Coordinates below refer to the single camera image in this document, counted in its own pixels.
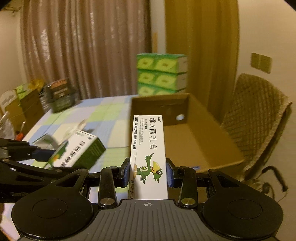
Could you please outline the white ointment box green bird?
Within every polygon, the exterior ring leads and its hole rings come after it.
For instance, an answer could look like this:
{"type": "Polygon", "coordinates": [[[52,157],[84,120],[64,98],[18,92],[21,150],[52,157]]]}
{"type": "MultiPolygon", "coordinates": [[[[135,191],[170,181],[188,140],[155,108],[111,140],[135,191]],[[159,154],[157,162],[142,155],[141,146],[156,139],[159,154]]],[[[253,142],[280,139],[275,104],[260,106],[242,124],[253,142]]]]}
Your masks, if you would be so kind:
{"type": "Polygon", "coordinates": [[[129,199],[168,199],[161,115],[134,115],[130,151],[129,199]]]}

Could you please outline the green and white medicine box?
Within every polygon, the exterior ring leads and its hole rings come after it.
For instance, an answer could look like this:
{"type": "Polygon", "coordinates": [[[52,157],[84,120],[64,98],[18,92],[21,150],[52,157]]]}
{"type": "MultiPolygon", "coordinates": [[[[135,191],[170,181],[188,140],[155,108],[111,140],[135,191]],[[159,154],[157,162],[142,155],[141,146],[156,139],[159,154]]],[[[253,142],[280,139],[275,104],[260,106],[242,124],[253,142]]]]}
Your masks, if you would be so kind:
{"type": "Polygon", "coordinates": [[[54,152],[44,168],[72,167],[90,170],[105,150],[97,136],[77,130],[54,152]]]}

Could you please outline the brown cardboard box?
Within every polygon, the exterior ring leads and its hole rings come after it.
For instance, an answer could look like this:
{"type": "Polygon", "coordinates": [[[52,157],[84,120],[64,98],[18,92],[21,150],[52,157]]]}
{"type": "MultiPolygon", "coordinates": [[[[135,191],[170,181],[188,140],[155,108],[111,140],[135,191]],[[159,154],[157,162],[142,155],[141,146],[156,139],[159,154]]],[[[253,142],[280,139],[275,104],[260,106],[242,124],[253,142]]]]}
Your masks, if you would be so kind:
{"type": "Polygon", "coordinates": [[[244,160],[227,132],[192,94],[134,97],[130,115],[163,117],[166,157],[177,167],[205,173],[244,160]]]}

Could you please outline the checkered tablecloth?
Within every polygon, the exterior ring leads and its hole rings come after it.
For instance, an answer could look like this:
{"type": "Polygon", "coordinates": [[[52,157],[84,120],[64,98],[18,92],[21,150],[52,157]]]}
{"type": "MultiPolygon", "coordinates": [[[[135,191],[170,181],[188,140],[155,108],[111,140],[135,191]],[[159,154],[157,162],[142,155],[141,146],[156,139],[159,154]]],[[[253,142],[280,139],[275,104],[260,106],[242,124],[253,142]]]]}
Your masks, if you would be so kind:
{"type": "Polygon", "coordinates": [[[48,134],[60,144],[74,128],[79,128],[99,137],[106,148],[91,168],[92,173],[107,166],[118,166],[130,155],[131,100],[131,95],[93,98],[60,113],[48,111],[24,140],[32,144],[48,134]]]}

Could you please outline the brown paper bag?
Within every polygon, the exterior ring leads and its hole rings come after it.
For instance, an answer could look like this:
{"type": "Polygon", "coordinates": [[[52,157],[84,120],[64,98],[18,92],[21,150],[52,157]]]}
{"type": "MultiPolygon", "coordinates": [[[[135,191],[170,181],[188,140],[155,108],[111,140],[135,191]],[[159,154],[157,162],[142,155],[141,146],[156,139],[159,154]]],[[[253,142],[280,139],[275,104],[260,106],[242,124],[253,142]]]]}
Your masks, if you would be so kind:
{"type": "Polygon", "coordinates": [[[5,111],[9,112],[15,132],[22,132],[25,135],[44,115],[37,90],[31,91],[21,100],[16,98],[5,107],[5,111]]]}

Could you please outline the dark green food container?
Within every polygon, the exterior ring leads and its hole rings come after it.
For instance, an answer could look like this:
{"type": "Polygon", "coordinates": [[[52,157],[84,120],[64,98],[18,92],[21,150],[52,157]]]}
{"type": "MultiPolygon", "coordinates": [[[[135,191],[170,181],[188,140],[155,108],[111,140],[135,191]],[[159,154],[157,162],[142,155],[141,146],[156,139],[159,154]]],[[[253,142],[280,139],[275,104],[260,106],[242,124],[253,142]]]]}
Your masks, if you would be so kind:
{"type": "Polygon", "coordinates": [[[56,80],[44,88],[46,103],[52,113],[59,113],[71,108],[79,101],[79,95],[70,78],[56,80]]]}

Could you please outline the quilted brown chair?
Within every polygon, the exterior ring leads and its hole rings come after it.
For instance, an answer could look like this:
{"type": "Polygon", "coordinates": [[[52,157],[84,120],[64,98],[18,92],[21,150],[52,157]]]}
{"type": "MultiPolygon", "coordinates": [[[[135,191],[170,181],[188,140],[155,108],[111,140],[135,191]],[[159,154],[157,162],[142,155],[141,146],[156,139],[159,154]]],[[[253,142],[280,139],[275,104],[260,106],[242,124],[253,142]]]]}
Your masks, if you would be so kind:
{"type": "Polygon", "coordinates": [[[244,161],[235,169],[240,181],[253,179],[269,160],[292,113],[292,101],[259,76],[239,75],[222,128],[244,161]]]}

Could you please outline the green tissue pack stack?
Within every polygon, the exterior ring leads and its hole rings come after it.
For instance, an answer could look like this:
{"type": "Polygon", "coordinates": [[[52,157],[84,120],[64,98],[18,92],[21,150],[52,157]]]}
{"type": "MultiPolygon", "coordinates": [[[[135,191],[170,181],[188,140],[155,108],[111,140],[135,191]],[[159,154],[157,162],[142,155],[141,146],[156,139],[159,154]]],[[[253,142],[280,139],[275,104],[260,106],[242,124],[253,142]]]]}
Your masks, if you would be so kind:
{"type": "Polygon", "coordinates": [[[187,56],[141,53],[137,55],[139,96],[182,93],[187,86],[187,56]]]}

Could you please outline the brown curtain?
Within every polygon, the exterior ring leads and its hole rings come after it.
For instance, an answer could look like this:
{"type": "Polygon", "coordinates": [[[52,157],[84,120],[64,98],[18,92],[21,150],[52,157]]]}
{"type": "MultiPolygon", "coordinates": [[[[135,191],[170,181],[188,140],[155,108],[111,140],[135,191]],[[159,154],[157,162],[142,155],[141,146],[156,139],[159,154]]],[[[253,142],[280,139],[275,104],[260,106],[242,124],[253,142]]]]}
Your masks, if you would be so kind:
{"type": "Polygon", "coordinates": [[[81,99],[133,95],[149,1],[23,1],[21,41],[28,81],[67,78],[81,99]]]}

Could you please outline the wall switch plate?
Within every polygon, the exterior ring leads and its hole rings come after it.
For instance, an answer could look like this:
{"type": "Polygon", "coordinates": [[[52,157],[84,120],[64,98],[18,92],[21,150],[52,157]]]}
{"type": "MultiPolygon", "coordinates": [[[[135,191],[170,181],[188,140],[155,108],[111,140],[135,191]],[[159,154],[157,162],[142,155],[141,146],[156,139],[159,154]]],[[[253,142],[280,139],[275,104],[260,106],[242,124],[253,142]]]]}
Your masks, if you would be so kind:
{"type": "Polygon", "coordinates": [[[252,68],[261,70],[264,73],[270,74],[273,59],[269,56],[261,55],[258,53],[251,53],[250,66],[252,68]]]}

